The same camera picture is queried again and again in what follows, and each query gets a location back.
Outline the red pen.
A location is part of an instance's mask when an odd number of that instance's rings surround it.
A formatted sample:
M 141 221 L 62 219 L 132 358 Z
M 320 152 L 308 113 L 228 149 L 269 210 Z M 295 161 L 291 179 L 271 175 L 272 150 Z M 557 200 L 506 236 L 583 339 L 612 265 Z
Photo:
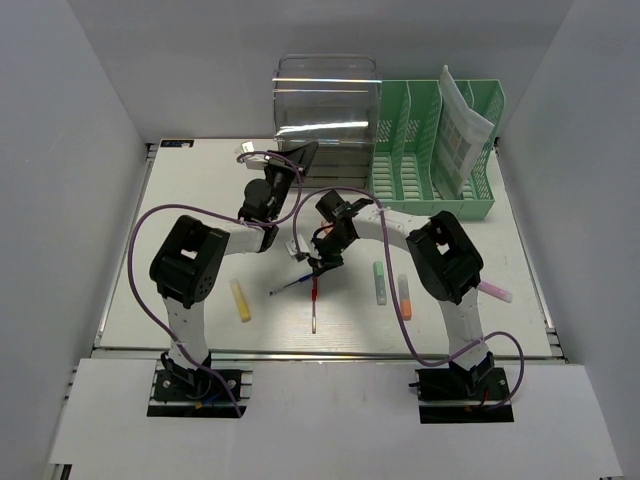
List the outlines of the red pen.
M 317 277 L 312 277 L 312 288 L 311 288 L 311 333 L 313 335 L 317 332 L 317 296 L 318 296 L 318 281 Z

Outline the clear drawer storage box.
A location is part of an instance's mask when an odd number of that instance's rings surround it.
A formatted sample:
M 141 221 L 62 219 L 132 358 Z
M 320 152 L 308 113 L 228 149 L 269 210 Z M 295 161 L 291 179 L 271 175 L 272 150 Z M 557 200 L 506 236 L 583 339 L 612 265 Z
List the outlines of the clear drawer storage box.
M 279 149 L 318 144 L 303 185 L 365 187 L 380 118 L 382 80 L 375 60 L 289 54 L 279 60 L 272 82 Z

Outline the blue pen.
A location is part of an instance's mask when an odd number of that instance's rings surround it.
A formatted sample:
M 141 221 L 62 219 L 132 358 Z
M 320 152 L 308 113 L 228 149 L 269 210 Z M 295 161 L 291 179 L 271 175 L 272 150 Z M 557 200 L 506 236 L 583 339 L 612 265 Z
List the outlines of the blue pen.
M 299 278 L 297 278 L 297 279 L 295 279 L 293 281 L 290 281 L 290 282 L 288 282 L 288 283 L 286 283 L 284 285 L 281 285 L 281 286 L 278 286 L 276 288 L 273 288 L 272 290 L 269 291 L 269 296 L 276 295 L 276 294 L 280 293 L 281 291 L 284 291 L 287 288 L 290 288 L 290 287 L 292 287 L 294 285 L 297 285 L 297 284 L 300 284 L 300 283 L 304 283 L 304 282 L 306 282 L 308 280 L 311 280 L 313 278 L 313 276 L 314 276 L 313 273 L 308 273 L 308 274 L 305 274 L 305 275 L 303 275 L 303 276 L 301 276 L 301 277 L 299 277 Z

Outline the mesh document pouch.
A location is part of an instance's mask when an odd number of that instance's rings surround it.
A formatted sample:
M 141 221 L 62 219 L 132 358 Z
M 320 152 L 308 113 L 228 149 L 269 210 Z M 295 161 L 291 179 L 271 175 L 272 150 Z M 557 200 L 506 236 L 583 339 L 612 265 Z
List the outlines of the mesh document pouch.
M 454 200 L 462 196 L 494 124 L 468 105 L 447 65 L 438 86 L 442 108 L 434 145 L 433 183 L 444 199 Z

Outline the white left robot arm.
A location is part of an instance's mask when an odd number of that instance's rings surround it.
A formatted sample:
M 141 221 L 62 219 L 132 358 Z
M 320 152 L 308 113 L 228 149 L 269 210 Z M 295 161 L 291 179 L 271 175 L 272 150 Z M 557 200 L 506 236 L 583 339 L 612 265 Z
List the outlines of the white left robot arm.
M 151 262 L 150 278 L 167 310 L 174 338 L 162 356 L 163 366 L 177 374 L 177 387 L 188 398 L 199 399 L 211 387 L 210 352 L 204 333 L 204 302 L 225 256 L 261 253 L 273 244 L 276 224 L 291 185 L 299 184 L 310 169 L 316 141 L 288 151 L 267 151 L 264 176 L 250 181 L 238 220 L 209 227 L 180 216 Z

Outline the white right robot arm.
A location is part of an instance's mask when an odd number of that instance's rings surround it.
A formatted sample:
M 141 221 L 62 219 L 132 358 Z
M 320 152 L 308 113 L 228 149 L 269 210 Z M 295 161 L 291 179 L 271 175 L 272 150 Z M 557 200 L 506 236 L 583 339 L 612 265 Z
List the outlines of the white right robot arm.
M 351 203 L 335 190 L 323 195 L 315 208 L 329 229 L 312 235 L 308 262 L 314 275 L 341 267 L 343 252 L 359 239 L 378 240 L 408 252 L 421 285 L 442 312 L 453 390 L 466 399 L 484 391 L 494 368 L 478 310 L 484 262 L 457 218 L 448 211 L 431 217 L 385 213 L 372 199 Z

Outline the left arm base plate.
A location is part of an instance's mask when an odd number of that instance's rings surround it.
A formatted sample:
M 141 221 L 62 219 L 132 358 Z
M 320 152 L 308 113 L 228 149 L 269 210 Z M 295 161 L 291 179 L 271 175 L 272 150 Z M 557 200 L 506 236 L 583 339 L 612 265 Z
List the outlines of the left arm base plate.
M 253 371 L 222 369 L 225 380 L 241 413 L 251 397 Z M 146 415 L 151 418 L 238 419 L 238 412 L 221 381 L 205 373 L 191 386 L 157 363 L 150 389 Z

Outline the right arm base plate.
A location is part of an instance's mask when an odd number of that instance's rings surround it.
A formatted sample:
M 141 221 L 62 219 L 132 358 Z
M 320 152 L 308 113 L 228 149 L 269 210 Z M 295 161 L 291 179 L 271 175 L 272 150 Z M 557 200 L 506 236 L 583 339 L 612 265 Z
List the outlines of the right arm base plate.
M 408 387 L 417 395 L 421 424 L 514 422 L 510 401 L 497 407 L 510 393 L 503 368 L 494 368 L 473 393 L 448 369 L 418 369 Z

